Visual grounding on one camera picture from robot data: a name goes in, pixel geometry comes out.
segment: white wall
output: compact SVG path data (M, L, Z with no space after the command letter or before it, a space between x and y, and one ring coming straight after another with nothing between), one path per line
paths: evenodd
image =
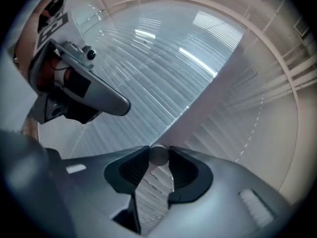
M297 110L293 94L288 94L241 111L218 105L186 146L237 162L279 189L292 161L296 134Z
M307 194L317 174L317 86L299 90L298 97L298 141L290 169L280 188L291 203Z
M79 26L105 9L102 0L67 0L65 11L71 10Z

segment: white pipe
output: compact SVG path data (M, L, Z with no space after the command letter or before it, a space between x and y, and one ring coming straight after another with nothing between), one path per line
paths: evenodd
M304 76L301 76L300 78L297 78L296 80L294 80L294 84L296 86L296 90L308 87L312 84L315 84L317 82L317 69L307 73ZM238 106L235 106L234 109L247 109L256 105L259 105L260 102L268 102L268 101L272 101L274 99L277 99L279 97L282 97L286 94L289 94L291 92L290 86L289 84L285 84L283 86L280 86L277 89L274 89L266 94L263 95L263 100L261 98L261 95L258 95L256 97L254 97L251 100L247 100L243 103L240 103Z
M281 10L281 8L284 5L285 0L282 0L279 7L277 8L277 10L275 11L274 15L272 16L272 18L269 20L269 22L266 24L265 28L262 30L262 33L265 33L267 31L267 29L269 28L269 26L271 25L271 23L273 22L273 20L275 19L275 17L278 15L279 11ZM259 39L256 38L249 46L248 48L245 50L248 51Z
M305 83L305 84L301 84L301 85L299 85L299 86L296 86L296 90L299 90L299 89L308 87L308 86L313 85L313 84L315 84L315 83L317 83L317 78L315 78L314 80L311 80L311 81L309 81L309 82L307 82L307 83Z
M306 83L306 82L308 82L316 77L317 77L317 69L314 69L311 72L305 74L304 76L301 76L301 77L295 79L294 85L298 86L298 85L304 84L304 83Z
M135 0L123 0L121 2L116 3L114 6L122 4L122 3L126 3L129 1L135 1ZM286 62L284 61L282 55L280 54L280 52L277 50L277 48L275 47L275 45L271 42L271 40L261 31L261 29L259 29L256 25L254 25L253 23L251 23L249 20L247 20L246 18L244 18L242 15L240 15L239 13L237 13L236 11L222 5L219 4L217 2L211 1L211 0L188 0L188 1L193 1L193 2L197 2L197 3L201 3L204 5L207 5L209 7L215 8L231 17L233 17L234 19L240 21L242 24L244 24L247 28L249 28L253 33L255 33L255 35L257 35L257 37L262 40L264 42L264 44L268 47L268 49L273 53L273 55L275 56L276 60L280 63L287 79L288 82L291 86L291 89L293 91L293 95L294 95L294 99L295 99L295 103L296 103L296 107L298 109L298 95L295 89L295 86L293 84L293 80L292 77L290 75L290 71L289 68L286 64Z
M247 8L246 12L245 12L245 13L244 13L244 15L243 15L243 17L244 17L244 18L245 18L245 17L246 17L246 15L248 14L249 9L250 9L250 7L251 7L251 5L252 5L253 1L254 1L254 0L251 0L251 1L250 1L248 8Z
M298 43L297 45L295 45L293 48L291 48L286 54L283 55L283 58L285 58L287 55L289 55L291 52L293 52L295 49L297 49L302 43ZM305 53L305 49L301 49L299 50L294 56L292 56L289 60L286 61L287 65L290 65L292 62L294 62L298 57L300 57L301 55L303 55ZM278 66L275 66L276 64L278 64L278 61L276 60L274 63L272 63L269 67L269 69L267 69L267 71L265 72L267 76L269 76L270 73L276 72L276 69L278 68ZM238 95L239 93L241 93L241 91L246 91L247 87L251 87L254 86L256 83L250 83L249 85L245 86L243 84L238 85L236 87L236 91L235 94Z
M317 62L317 54L313 55L312 57L308 58L303 63L297 65L292 70L290 70L291 76L294 77L294 76L298 75L299 73L301 73L301 72L305 71L306 69L310 68L316 62ZM310 76L307 76L307 77L302 76L300 78L302 79L301 82L304 83L304 82L307 81L306 78L310 78ZM283 83L286 80L287 80L286 75L280 75L279 77L277 77L274 80L270 81L269 83L265 84L265 88L266 89L270 89L270 88L272 88L274 86L277 86L278 84ZM237 99L236 96L233 96L232 99L234 99L234 100L232 102L228 102L228 104L229 105L234 105L235 103L240 102L241 99L246 99L248 97L252 97L252 96L260 93L262 90L263 90L262 86L260 88L255 89L255 90L252 90L251 87L247 87L247 89L244 90L244 92L246 92L246 94L241 94L241 92L240 92L239 95L242 95L242 97Z
M283 5L285 3L285 0L282 0L279 7L277 8L277 10L275 11L273 17L270 19L270 21L268 22L268 24L265 26L265 28L263 29L263 33L266 32L266 30L269 28L269 26L271 25L271 23L273 22L273 20L275 19L275 17L278 15L279 11L282 9Z
M317 62L317 54L313 55L312 57L308 58L303 63L297 65L292 70L290 70L291 76L293 77L293 76L303 72L304 70L306 70L309 67L313 66L316 62Z

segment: ventilation slot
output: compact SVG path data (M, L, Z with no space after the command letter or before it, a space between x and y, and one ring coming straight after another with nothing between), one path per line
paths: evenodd
M251 189L241 191L240 198L247 207L253 220L259 228L263 228L274 220L273 213L267 208L264 202Z
M308 32L309 26L303 19L303 17L300 17L297 22L294 25L294 29L296 32L303 38L303 36Z

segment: robotic arm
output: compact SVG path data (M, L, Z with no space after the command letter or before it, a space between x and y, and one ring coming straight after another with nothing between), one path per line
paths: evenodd
M93 74L96 51L86 44L70 12L40 32L36 47L29 69L29 83L39 95L29 113L36 121L43 124L64 115L85 124L101 112L124 116L130 111L130 101ZM36 82L49 52L55 52L72 72L63 82L65 70L56 71L53 87L41 91Z

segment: gray plastic surface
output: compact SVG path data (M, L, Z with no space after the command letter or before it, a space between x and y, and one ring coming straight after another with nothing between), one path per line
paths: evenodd
M150 148L150 155L149 155L150 162L155 166L163 166L169 160L169 153L166 146L162 144L154 144Z
M63 161L57 151L48 149L53 179L73 220L77 237L140 237L112 220L121 210L128 208L131 195L117 193L104 177L104 167L140 148L93 159ZM68 174L66 167L81 164L83 160L88 160L86 169Z
M63 91L69 97L111 115L123 116L127 114L131 106L130 102L125 97L115 91L103 80L96 77L92 72L88 71L83 65L76 62L72 57L62 54L61 58L71 65L77 73L91 82L83 98L74 94L67 88L63 88Z
M203 153L178 149L210 167L213 173L212 185L195 202L171 205L168 214L148 237L235 238L251 233L256 235L261 229L239 197L244 189L252 189L277 217L289 211L289 204L277 191L241 165Z

